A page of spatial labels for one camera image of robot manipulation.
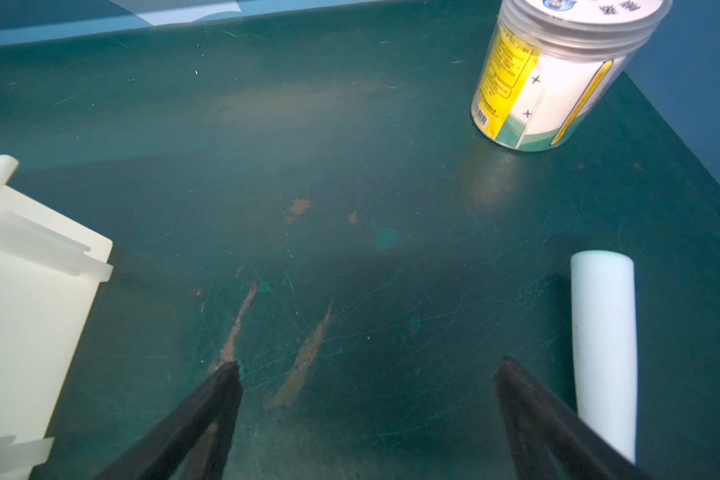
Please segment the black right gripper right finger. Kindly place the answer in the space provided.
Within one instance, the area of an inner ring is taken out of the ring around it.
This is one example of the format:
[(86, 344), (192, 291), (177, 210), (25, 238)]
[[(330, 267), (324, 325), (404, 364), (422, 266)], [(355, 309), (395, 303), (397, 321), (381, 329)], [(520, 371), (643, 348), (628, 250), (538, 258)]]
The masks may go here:
[(517, 477), (647, 479), (516, 360), (505, 357), (496, 394)]

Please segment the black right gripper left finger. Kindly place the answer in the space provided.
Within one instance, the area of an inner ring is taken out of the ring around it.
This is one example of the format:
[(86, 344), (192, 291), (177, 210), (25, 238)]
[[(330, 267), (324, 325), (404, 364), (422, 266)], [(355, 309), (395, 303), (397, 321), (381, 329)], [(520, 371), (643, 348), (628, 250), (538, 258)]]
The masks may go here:
[(223, 477), (243, 387), (239, 366), (224, 362), (147, 435), (96, 475), (98, 479)]

